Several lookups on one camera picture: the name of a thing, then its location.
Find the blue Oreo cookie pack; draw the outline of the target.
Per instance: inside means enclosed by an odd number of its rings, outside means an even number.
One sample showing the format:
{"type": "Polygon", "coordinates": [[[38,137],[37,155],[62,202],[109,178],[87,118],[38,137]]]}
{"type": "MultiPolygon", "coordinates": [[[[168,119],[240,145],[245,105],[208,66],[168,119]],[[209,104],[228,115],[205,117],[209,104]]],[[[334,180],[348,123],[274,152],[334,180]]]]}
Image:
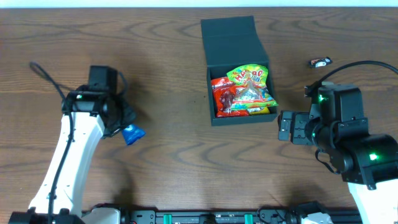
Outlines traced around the blue Oreo cookie pack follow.
{"type": "Polygon", "coordinates": [[[134,124],[130,124],[122,130],[122,136],[127,146],[134,144],[137,140],[143,138],[146,132],[134,124]]]}

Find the yellow sweets bag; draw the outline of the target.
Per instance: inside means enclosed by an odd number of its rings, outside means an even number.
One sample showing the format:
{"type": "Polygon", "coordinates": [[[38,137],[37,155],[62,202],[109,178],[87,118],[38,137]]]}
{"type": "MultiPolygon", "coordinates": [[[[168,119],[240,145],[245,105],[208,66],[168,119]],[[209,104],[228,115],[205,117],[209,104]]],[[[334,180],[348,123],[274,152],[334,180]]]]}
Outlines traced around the yellow sweets bag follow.
{"type": "Polygon", "coordinates": [[[247,109],[250,115],[259,115],[259,114],[269,114],[270,111],[268,107],[258,107],[258,108],[249,108],[247,109]]]}

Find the green Haribo gummy bag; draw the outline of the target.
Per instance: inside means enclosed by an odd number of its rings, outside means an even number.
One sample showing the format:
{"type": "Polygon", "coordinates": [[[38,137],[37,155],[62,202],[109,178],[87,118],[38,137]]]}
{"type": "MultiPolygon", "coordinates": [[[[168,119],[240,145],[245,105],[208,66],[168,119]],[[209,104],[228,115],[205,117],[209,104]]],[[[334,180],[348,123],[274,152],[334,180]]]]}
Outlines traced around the green Haribo gummy bag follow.
{"type": "Polygon", "coordinates": [[[228,79],[234,83],[231,110],[277,106],[267,88],[268,74],[267,67],[258,64],[242,65],[228,72],[228,79]]]}

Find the black Mars mini bar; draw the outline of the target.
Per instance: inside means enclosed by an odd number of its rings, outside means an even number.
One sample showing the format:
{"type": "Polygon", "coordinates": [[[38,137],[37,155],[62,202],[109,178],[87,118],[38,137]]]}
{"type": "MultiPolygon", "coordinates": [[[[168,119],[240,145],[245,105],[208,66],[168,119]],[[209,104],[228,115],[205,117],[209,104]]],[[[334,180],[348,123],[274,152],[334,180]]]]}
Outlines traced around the black Mars mini bar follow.
{"type": "Polygon", "coordinates": [[[323,57],[323,58],[316,58],[312,59],[308,62],[308,65],[310,68],[318,68],[318,67],[324,67],[329,64],[332,64],[333,61],[330,57],[323,57]]]}

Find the red candy bag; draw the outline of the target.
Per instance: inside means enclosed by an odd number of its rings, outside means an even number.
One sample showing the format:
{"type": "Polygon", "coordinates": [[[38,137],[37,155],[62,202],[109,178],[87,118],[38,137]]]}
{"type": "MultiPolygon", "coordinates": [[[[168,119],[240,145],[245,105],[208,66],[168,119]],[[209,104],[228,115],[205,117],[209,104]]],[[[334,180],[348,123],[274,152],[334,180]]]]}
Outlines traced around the red candy bag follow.
{"type": "Polygon", "coordinates": [[[211,88],[216,103],[216,117],[249,116],[247,110],[232,110],[231,105],[235,97],[233,87],[235,83],[228,77],[216,78],[211,81],[211,88]]]}

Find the black gift box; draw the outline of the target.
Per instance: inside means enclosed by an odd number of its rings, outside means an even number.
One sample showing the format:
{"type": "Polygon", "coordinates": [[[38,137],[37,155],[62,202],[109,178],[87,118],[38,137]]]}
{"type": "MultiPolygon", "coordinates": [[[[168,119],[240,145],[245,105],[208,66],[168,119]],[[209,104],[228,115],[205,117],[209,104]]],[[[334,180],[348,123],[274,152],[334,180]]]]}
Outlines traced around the black gift box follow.
{"type": "Polygon", "coordinates": [[[206,57],[206,85],[212,126],[272,122],[277,107],[269,114],[218,118],[211,81],[221,78],[232,69],[246,64],[270,68],[269,57],[257,35],[253,16],[202,19],[201,34],[206,57]]]}

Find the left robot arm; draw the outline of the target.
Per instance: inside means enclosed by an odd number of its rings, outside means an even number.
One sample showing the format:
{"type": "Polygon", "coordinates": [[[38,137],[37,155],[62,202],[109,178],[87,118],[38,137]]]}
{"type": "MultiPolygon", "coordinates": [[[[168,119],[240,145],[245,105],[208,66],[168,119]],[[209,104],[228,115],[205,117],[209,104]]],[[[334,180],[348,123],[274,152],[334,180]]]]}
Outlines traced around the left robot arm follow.
{"type": "Polygon", "coordinates": [[[118,91],[123,74],[92,65],[88,83],[61,94],[61,132],[44,181],[27,211],[12,212],[9,223],[123,223],[120,208],[82,210],[91,160],[100,140],[111,138],[134,121],[136,114],[118,91]]]}

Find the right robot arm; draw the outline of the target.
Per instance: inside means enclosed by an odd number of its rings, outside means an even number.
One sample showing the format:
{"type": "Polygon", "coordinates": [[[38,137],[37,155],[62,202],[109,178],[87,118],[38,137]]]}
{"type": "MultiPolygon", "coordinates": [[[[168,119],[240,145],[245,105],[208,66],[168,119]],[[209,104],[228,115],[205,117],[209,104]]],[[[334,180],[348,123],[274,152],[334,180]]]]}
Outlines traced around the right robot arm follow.
{"type": "Polygon", "coordinates": [[[305,94],[310,111],[280,112],[279,140],[328,154],[325,167],[348,184],[363,223],[397,223],[397,140],[370,134],[356,85],[326,82],[305,94]]]}

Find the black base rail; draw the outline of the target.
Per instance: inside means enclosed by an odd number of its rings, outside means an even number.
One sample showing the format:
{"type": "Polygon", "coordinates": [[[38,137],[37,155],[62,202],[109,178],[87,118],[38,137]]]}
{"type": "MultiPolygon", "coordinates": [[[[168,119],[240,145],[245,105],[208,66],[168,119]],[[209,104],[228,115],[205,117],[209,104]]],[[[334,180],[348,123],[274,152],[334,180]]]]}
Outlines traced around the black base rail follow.
{"type": "Polygon", "coordinates": [[[265,206],[255,210],[181,210],[125,207],[99,204],[82,216],[83,223],[125,224],[360,224],[357,210],[327,209],[318,202],[307,202],[289,208],[265,206]]]}

